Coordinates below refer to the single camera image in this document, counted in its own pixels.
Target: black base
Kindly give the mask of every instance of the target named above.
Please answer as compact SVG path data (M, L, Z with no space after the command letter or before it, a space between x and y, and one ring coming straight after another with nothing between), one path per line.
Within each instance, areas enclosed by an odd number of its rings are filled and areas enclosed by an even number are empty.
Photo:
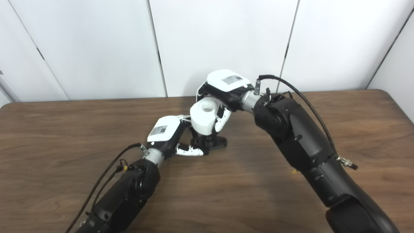
M220 136L198 136L191 139L191 145L201 149L217 150L227 146L227 139Z

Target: wooden table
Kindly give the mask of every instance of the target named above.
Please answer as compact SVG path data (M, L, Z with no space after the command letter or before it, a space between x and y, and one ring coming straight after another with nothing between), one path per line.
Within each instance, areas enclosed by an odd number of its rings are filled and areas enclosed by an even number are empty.
M383 91L306 96L338 153L359 165L348 169L350 175L401 232L414 232L413 124ZM4 106L0 232L63 232L108 163L126 146L145 142L158 118L188 114L193 102L179 97ZM163 163L154 196L127 232L332 232L326 208L252 115L234 113L220 135L229 141L225 149ZM187 133L181 142L189 140ZM125 158L141 156L132 150Z

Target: white wall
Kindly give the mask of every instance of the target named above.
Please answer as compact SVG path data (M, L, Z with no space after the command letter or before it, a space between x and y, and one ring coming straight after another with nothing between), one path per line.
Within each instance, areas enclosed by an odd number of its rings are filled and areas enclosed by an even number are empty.
M280 74L296 0L149 2L168 96L195 95L220 69Z
M6 97L6 95L3 93L3 90L0 87L0 108L8 103L10 103L10 100Z
M70 100L165 97L145 0L10 2Z
M300 1L282 78L301 91L364 89L413 7L412 0Z
M224 68L252 82L281 75L302 91L365 88L414 7L412 0L148 1L169 96L194 95L208 73ZM17 101L165 96L147 1L10 2L17 14L0 0L0 86Z
M67 100L7 0L0 0L1 86L16 101Z
M368 88L388 92L412 122L414 122L413 61L414 17L411 16Z

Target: silver metal joint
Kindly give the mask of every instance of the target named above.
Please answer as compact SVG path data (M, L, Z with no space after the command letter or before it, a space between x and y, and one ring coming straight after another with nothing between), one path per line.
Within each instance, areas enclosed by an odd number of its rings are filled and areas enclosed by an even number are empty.
M352 163L349 159L342 158L338 156L337 160L344 166L344 167L350 167L354 170L358 169L358 166Z
M253 94L254 95L260 94L260 80L256 80L255 92Z
M140 149L144 153L144 157L147 156L147 155L149 155L149 151L147 150L147 148L144 145L141 145L140 146Z

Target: barcode label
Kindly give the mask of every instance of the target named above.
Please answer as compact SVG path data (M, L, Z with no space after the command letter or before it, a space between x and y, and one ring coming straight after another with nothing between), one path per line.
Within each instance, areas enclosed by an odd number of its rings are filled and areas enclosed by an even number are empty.
M154 127L151 131L150 136L165 133L167 129L166 125Z
M232 83L238 82L240 80L243 80L241 77L237 75L232 75L226 78L223 78L222 81L225 82L227 85L230 85Z

